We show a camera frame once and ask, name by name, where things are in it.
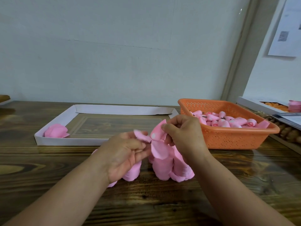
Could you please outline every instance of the wooden table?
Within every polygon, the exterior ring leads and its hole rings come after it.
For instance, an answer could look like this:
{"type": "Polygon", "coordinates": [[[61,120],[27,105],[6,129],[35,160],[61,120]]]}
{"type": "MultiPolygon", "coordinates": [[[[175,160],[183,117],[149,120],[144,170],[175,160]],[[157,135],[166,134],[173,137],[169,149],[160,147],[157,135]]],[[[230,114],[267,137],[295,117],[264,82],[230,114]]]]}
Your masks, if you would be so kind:
{"type": "MultiPolygon", "coordinates": [[[[0,106],[0,224],[44,194],[96,148],[36,145],[34,133],[71,105],[15,101],[0,106]]],[[[299,154],[272,138],[256,150],[211,152],[250,190],[301,225],[299,154]]],[[[106,190],[85,224],[220,225],[195,179],[160,181],[147,160],[134,182],[120,180],[106,190]]]]}

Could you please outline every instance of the qr code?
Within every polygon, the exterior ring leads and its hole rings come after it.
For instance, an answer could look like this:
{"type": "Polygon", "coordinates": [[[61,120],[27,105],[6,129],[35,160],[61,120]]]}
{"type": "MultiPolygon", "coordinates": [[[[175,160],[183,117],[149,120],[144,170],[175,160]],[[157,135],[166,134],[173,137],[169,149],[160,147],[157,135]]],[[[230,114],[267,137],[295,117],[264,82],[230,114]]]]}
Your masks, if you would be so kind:
{"type": "Polygon", "coordinates": [[[287,31],[282,31],[282,32],[280,33],[280,36],[279,36],[278,41],[283,41],[283,42],[285,42],[285,41],[288,39],[288,33],[289,33],[289,32],[287,32],[287,31]]]}

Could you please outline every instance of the orange plastic basket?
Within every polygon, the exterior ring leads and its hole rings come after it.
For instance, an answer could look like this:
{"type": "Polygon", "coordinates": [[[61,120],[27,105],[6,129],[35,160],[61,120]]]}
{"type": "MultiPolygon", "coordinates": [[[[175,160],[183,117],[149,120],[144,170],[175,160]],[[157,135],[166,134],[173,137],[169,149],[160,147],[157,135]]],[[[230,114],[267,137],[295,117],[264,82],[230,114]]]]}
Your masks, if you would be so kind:
{"type": "MultiPolygon", "coordinates": [[[[224,111],[227,116],[253,118],[261,122],[264,118],[248,111],[236,104],[226,101],[201,100],[182,98],[178,100],[181,107],[181,114],[193,116],[191,112],[201,110],[205,112],[219,113],[224,111]]],[[[254,149],[258,148],[269,134],[279,133],[277,125],[270,122],[267,129],[246,129],[246,128],[224,128],[212,127],[200,124],[205,142],[209,149],[254,149]]]]}

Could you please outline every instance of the hand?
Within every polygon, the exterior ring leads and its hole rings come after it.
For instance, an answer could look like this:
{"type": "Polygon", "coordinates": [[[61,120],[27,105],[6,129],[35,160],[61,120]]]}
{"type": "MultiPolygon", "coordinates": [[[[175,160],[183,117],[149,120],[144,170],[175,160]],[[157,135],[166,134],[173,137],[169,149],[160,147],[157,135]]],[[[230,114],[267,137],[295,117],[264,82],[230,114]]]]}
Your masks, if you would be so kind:
{"type": "Polygon", "coordinates": [[[178,151],[188,162],[196,156],[210,154],[198,118],[177,115],[161,128],[168,133],[165,144],[176,145],[178,151]]]}
{"type": "Polygon", "coordinates": [[[104,161],[109,183],[113,183],[150,154],[150,144],[137,140],[134,132],[127,132],[111,137],[93,155],[104,161]]]}

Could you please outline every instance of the left hand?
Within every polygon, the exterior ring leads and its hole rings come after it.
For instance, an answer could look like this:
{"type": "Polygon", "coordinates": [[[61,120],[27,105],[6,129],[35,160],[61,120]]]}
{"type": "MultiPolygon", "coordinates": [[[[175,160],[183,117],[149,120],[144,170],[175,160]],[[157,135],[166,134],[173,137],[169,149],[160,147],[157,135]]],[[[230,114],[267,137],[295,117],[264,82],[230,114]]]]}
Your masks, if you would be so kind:
{"type": "Polygon", "coordinates": [[[150,154],[150,144],[137,140],[134,132],[125,132],[111,137],[93,155],[103,161],[108,180],[113,183],[150,154]]]}

